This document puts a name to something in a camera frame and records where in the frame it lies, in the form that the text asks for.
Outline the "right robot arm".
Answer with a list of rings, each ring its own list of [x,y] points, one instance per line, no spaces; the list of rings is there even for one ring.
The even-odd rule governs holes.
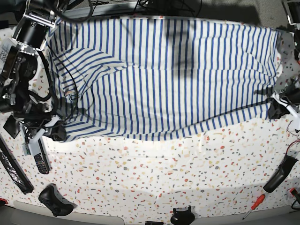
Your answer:
[[[0,45],[0,111],[11,113],[4,129],[13,138],[22,133],[25,153],[33,156],[43,153],[42,136],[57,138],[54,132],[62,129],[59,101],[42,51],[48,31],[56,28],[57,12],[67,5],[60,0],[28,0],[12,38]],[[38,57],[49,84],[45,97],[29,89],[38,70]]]

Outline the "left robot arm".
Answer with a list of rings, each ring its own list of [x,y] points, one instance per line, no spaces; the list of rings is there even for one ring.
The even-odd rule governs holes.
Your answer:
[[[300,115],[300,2],[283,0],[282,4],[290,27],[279,32],[276,42],[277,81],[268,110],[270,119]]]

